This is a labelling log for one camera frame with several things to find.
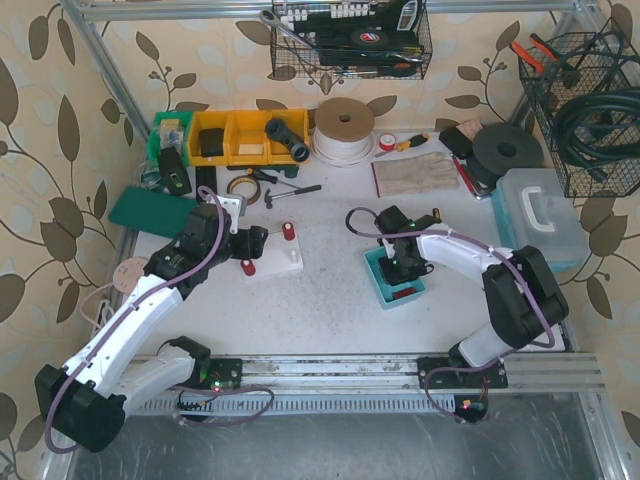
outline plastic storage box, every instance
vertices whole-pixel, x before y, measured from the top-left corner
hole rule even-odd
[[[364,254],[365,262],[367,262],[367,272],[373,282],[373,286],[376,290],[376,295],[380,301],[380,306],[384,310],[397,307],[409,303],[425,291],[424,283],[421,279],[414,280],[413,282],[405,282],[400,285],[392,287],[388,285],[382,278],[382,272],[378,266],[378,260],[386,256],[387,252],[384,247],[376,248]],[[401,295],[398,298],[394,298],[394,293],[406,292],[407,289],[413,289],[413,293],[408,295]]]
[[[586,236],[555,170],[509,170],[498,180],[491,200],[503,247],[536,247],[556,273],[589,255]]]

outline black tape roll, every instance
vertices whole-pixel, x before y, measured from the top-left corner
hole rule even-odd
[[[508,124],[489,125],[473,141],[475,160],[467,159],[472,175],[488,187],[512,168],[539,168],[544,152],[533,135]]]
[[[381,30],[363,28],[352,32],[351,46],[355,50],[385,50],[389,44],[389,36]]]

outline yellow storage bin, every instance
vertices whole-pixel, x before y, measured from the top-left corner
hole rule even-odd
[[[229,165],[266,165],[269,110],[236,110],[227,122],[224,147]]]
[[[220,167],[228,165],[228,151],[223,140],[224,155],[220,157],[203,157],[200,150],[200,131],[209,128],[223,128],[227,136],[227,122],[232,111],[195,112],[191,120],[191,130],[187,140],[187,155],[189,164],[196,167]]]
[[[304,143],[309,143],[309,114],[306,109],[297,110],[270,110],[271,118],[281,118],[289,127],[289,130],[294,132],[300,138],[304,140]],[[305,162],[296,162],[283,144],[279,142],[272,142],[267,138],[267,161],[269,165],[300,165]]]
[[[272,118],[284,120],[289,129],[309,145],[309,114],[305,109],[195,112],[187,139],[189,164],[196,167],[298,165],[284,145],[270,141],[264,133],[265,125]],[[202,156],[200,132],[209,128],[224,129],[224,155],[220,157]]]

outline teal container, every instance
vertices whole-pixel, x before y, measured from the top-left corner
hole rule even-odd
[[[187,155],[187,138],[189,138],[189,130],[191,129],[191,119],[193,112],[158,112],[153,118],[153,126],[149,134],[149,142],[147,142],[147,155],[153,167],[158,166],[158,155],[160,154],[160,137],[158,136],[158,127],[160,122],[165,119],[180,120],[180,125],[184,128],[184,137],[182,141],[182,163],[186,167],[189,166],[189,156]]]
[[[382,272],[380,271],[380,266],[378,265],[378,260],[385,257],[386,255],[387,252],[384,247],[380,247],[365,253],[364,259],[367,262],[367,272],[369,272],[369,277],[373,282],[373,286],[376,290],[380,305],[384,310],[389,310],[390,308],[404,305],[405,303],[409,303],[412,300],[415,300],[424,293],[425,287],[424,283],[422,283],[422,280],[419,278],[417,280],[414,280],[413,282],[401,283],[400,285],[396,285],[395,287],[388,285],[387,282],[384,281],[384,278],[382,278]],[[393,294],[395,292],[400,292],[410,287],[415,288],[416,292],[397,300],[393,299]]]

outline red tape roll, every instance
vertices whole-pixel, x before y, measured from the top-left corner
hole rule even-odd
[[[396,146],[396,137],[394,137],[390,133],[385,133],[380,137],[380,142],[378,143],[378,145],[385,152],[390,152]]]

